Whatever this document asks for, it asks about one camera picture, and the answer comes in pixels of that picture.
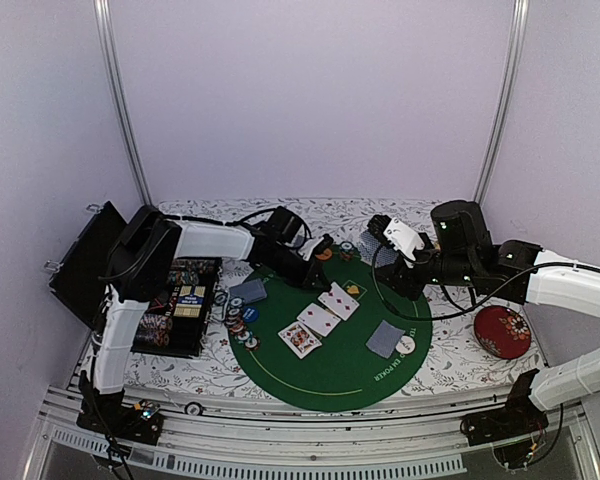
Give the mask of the orange big blind button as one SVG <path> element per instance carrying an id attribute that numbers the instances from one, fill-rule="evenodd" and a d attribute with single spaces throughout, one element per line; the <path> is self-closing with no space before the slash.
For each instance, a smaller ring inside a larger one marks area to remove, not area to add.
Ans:
<path id="1" fill-rule="evenodd" d="M 333 253 L 330 249 L 325 250 L 323 253 L 318 254 L 316 258 L 320 261 L 328 261 L 332 258 Z"/>

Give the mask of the blue playing card deck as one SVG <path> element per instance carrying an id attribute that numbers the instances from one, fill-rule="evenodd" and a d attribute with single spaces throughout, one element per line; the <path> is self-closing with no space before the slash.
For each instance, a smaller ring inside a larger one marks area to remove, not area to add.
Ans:
<path id="1" fill-rule="evenodd" d="M 391 265 L 398 258 L 398 253 L 383 246 L 368 230 L 364 230 L 359 236 L 358 251 L 361 260 L 371 264 L 373 258 L 376 267 Z"/>

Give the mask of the stack of poker chips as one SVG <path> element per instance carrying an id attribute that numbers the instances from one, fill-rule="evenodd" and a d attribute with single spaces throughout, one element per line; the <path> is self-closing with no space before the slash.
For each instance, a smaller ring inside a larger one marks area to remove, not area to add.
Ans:
<path id="1" fill-rule="evenodd" d="M 223 308 L 222 323 L 227 328 L 230 337 L 247 351 L 259 349 L 261 340 L 251 330 L 252 323 L 242 320 L 243 308 L 248 306 L 241 298 L 231 298 L 227 291 L 219 291 L 214 296 L 214 305 Z"/>
<path id="2" fill-rule="evenodd" d="M 355 246 L 349 241 L 344 241 L 339 245 L 339 256 L 343 261 L 351 261 L 355 251 Z"/>

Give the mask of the white dealer button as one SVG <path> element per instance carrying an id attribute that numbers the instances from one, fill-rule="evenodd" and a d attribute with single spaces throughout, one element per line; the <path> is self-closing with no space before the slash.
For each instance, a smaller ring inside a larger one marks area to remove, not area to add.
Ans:
<path id="1" fill-rule="evenodd" d="M 396 344 L 395 349 L 401 355 L 409 355 L 416 350 L 416 342 L 412 337 L 404 335 Z"/>

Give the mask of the dealt blue card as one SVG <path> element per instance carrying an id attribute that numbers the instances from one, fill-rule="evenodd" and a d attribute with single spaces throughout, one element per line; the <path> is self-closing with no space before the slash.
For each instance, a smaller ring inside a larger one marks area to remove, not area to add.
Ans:
<path id="1" fill-rule="evenodd" d="M 366 347 L 374 354 L 388 359 L 405 331 L 383 320 L 366 342 Z"/>
<path id="2" fill-rule="evenodd" d="M 266 299 L 268 294 L 264 282 L 256 278 L 230 287 L 229 296 L 231 298 L 241 298 L 245 304 L 252 304 Z"/>

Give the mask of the blue small blind button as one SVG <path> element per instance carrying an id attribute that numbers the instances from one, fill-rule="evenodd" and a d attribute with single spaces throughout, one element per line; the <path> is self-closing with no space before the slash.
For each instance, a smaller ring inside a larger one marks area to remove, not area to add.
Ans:
<path id="1" fill-rule="evenodd" d="M 254 323 L 259 319 L 260 313 L 259 310 L 252 306 L 246 306 L 243 308 L 242 312 L 242 320 L 249 324 Z"/>

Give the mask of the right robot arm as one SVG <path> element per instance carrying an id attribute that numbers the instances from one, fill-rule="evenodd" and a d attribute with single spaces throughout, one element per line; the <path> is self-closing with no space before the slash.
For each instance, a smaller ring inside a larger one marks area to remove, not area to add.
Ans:
<path id="1" fill-rule="evenodd" d="M 417 300 L 425 286 L 469 287 L 483 302 L 499 298 L 519 305 L 560 307 L 600 319 L 600 267 L 566 258 L 537 244 L 494 244 L 481 207 L 453 200 L 430 213 L 436 238 L 397 218 L 375 215 L 367 228 L 381 246 L 396 252 L 393 264 L 373 267 L 375 285 Z M 600 391 L 600 347 L 555 367 L 521 376 L 512 402 L 497 415 L 497 427 L 517 436 L 537 411 Z"/>

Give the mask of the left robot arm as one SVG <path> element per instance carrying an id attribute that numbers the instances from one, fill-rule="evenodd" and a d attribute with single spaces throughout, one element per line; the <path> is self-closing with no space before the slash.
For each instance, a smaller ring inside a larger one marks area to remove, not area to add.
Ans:
<path id="1" fill-rule="evenodd" d="M 175 217 L 143 207 L 114 242 L 108 255 L 101 304 L 92 334 L 92 359 L 80 389 L 91 419 L 108 434 L 128 426 L 124 371 L 141 317 L 164 289 L 178 258 L 221 258 L 264 266 L 300 289 L 326 289 L 329 282 L 318 257 L 334 240 L 306 234 L 306 222 L 285 207 L 267 210 L 267 219 L 220 222 Z"/>

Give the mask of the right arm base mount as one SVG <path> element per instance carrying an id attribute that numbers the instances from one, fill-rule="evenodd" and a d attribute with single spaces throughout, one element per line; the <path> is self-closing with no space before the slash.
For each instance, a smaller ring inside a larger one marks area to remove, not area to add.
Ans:
<path id="1" fill-rule="evenodd" d="M 529 399 L 531 383 L 538 373 L 538 369 L 533 369 L 521 374 L 503 406 L 462 417 L 460 432 L 466 436 L 470 446 L 541 433 L 549 425 L 547 415 Z M 537 448 L 535 440 L 497 447 L 496 461 L 507 469 L 523 468 L 531 463 Z"/>

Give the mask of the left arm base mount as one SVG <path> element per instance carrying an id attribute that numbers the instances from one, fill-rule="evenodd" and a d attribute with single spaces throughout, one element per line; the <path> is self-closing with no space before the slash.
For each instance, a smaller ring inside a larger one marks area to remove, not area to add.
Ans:
<path id="1" fill-rule="evenodd" d="M 90 383 L 80 385 L 82 403 L 76 425 L 82 429 L 116 440 L 123 439 L 156 446 L 162 432 L 164 417 L 160 405 L 140 400 L 125 406 L 124 391 L 101 394 Z"/>

